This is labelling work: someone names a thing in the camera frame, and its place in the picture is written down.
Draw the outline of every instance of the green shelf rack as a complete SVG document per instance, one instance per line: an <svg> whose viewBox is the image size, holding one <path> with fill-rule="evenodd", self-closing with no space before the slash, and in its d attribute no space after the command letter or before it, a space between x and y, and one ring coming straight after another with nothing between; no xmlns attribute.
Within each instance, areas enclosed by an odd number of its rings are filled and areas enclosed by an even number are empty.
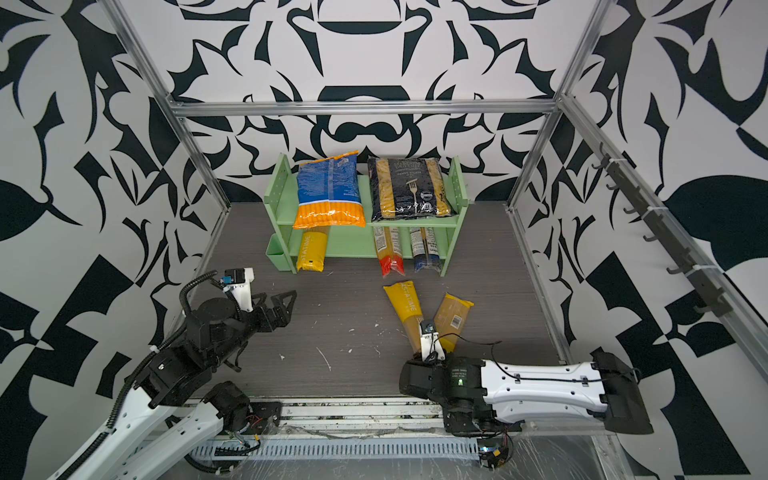
<svg viewBox="0 0 768 480"><path fill-rule="evenodd" d="M266 248L266 255L278 270L293 273L296 273L295 259L299 256L303 233L303 230L293 229L293 222L296 220L296 212L299 209L299 187L296 176L297 174L290 170L288 157L285 154L280 155L264 194L264 207L275 230ZM357 182L362 208L366 215L366 226L330 227L326 257L376 258L373 227L398 227L400 229L402 256L403 258L413 258L408 229L410 227L433 227L438 252L442 259L440 276L444 276L445 272L448 271L448 264L456 246L458 232L462 228L469 207L467 189L458 157L452 159L448 175L443 174L445 195L458 213L454 217L367 221L372 214L370 179L367 175L358 175Z"/></svg>

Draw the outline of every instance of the hook rack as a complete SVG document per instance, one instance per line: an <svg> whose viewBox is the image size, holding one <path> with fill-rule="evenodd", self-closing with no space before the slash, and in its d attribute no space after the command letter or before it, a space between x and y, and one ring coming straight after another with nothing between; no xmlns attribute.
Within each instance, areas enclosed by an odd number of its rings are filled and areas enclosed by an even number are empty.
<svg viewBox="0 0 768 480"><path fill-rule="evenodd" d="M652 236L643 235L647 242L658 241L669 253L675 262L674 268L667 268L670 275L684 273L685 277L694 286L701 298L706 303L705 307L696 306L698 313L711 312L716 316L723 316L733 310L733 307L723 298L723 288L715 283L715 276L707 270L718 270L714 265L701 265L691 253L691 248L684 246L680 236L679 227L675 227L675 220L669 214L669 209L661 205L651 204L653 196L644 191L640 185L642 182L633 182L634 172L628 170L628 162L617 159L603 158L599 167L604 167L608 176L614 181L614 185L607 185L608 190L621 190L621 193L629 200L632 208L624 208L626 214L641 214L641 219L646 223Z"/></svg>

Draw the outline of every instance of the gray floor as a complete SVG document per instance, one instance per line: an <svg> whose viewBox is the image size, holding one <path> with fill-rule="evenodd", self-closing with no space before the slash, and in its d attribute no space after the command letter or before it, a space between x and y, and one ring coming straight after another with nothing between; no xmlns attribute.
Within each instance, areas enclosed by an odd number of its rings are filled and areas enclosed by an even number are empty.
<svg viewBox="0 0 768 480"><path fill-rule="evenodd" d="M251 266L254 293L296 290L293 319L284 329L254 335L240 356L243 371L222 366L200 394L232 380L249 396L398 395L400 369L412 351L382 286L401 280L415 283L425 317L434 315L445 293L474 302L462 336L503 340L494 348L499 362L557 364L511 224L498 202L470 206L443 278L431 270L413 273L412 260L406 260L405 277L386 279L377 259L326 258L322 273L278 272L264 254L271 234L262 204L234 204L208 269L222 273ZM216 295L221 293L205 284L193 306ZM489 358L488 348L459 341L456 352Z"/></svg>

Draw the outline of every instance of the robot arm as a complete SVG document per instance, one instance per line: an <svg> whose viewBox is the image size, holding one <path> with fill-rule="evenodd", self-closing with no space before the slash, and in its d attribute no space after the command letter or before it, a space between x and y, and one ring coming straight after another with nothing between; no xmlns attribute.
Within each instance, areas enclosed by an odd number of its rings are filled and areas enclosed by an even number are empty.
<svg viewBox="0 0 768 480"><path fill-rule="evenodd" d="M400 392L443 407L445 430L479 437L525 420L596 418L612 432L652 433L634 371L611 353L566 366L516 366L448 356L409 360Z"/></svg>
<svg viewBox="0 0 768 480"><path fill-rule="evenodd" d="M149 447L137 452L153 430L166 421L224 363L239 355L256 332L271 332L290 321L296 292L272 297L251 296L253 269L227 270L212 283L227 298L213 298L192 310L187 294L199 283L213 279L216 271L189 282L180 300L186 317L183 326L152 353L126 379L109 419L49 479L88 480L140 478L153 480L201 442L222 431L238 432L245 425L250 403L232 383L214 386L203 400L171 426Z"/></svg>

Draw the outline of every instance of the wire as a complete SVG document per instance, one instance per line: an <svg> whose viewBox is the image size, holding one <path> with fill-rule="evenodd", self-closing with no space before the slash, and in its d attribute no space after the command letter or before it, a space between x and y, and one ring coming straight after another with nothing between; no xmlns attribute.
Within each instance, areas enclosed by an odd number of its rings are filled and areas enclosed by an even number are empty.
<svg viewBox="0 0 768 480"><path fill-rule="evenodd" d="M248 415L248 416L247 416L245 419L246 419L248 422L250 422L250 420L248 420L248 419L252 419L252 418L254 418L254 417L255 417L255 418L257 418L258 420L256 420L255 422L253 422L253 423L251 423L251 424L250 424L250 427L251 427L251 428L253 428L253 427L254 427L254 426L255 426L255 425L258 423L258 422L261 422L261 421L263 420L263 419L262 419L261 417L259 417L258 415Z"/></svg>
<svg viewBox="0 0 768 480"><path fill-rule="evenodd" d="M466 338L464 338L463 336L459 335L458 333L446 333L444 335L441 335L441 336L437 337L435 339L435 341L432 342L432 350L431 350L429 356L427 356L427 360L428 361L429 361L429 357L432 355L432 353L435 353L435 354L437 353L437 352L435 352L435 342L440 340L442 337L449 336L449 335L455 335L458 338L464 340L465 342L467 342L467 343L474 343L475 345L490 345L491 346L491 361L493 361L493 363L498 367L499 370L502 371L502 373L504 373L506 376L510 376L510 377L514 378L515 380L531 380L531 381L539 381L539 382L592 383L592 382L603 382L604 380L613 379L613 378L616 378L616 377L623 376L624 378L627 378L627 379L629 379L629 380L631 380L633 382L639 383L640 380L642 379L642 372L637 367L629 369L628 371L623 372L623 373L617 373L615 375L606 376L605 378L600 378L600 379L527 378L527 377L523 377L523 376L520 376L520 375L515 375L515 374L509 373L507 370L504 370L502 368L502 366L499 365L499 363L496 361L496 357L493 354L493 347L497 346L499 343L501 343L502 342L501 340L496 340L495 342L487 342L487 343L484 343L484 342L473 342L471 340L467 340ZM631 373L634 374L634 376L635 376L634 379L629 376Z"/></svg>

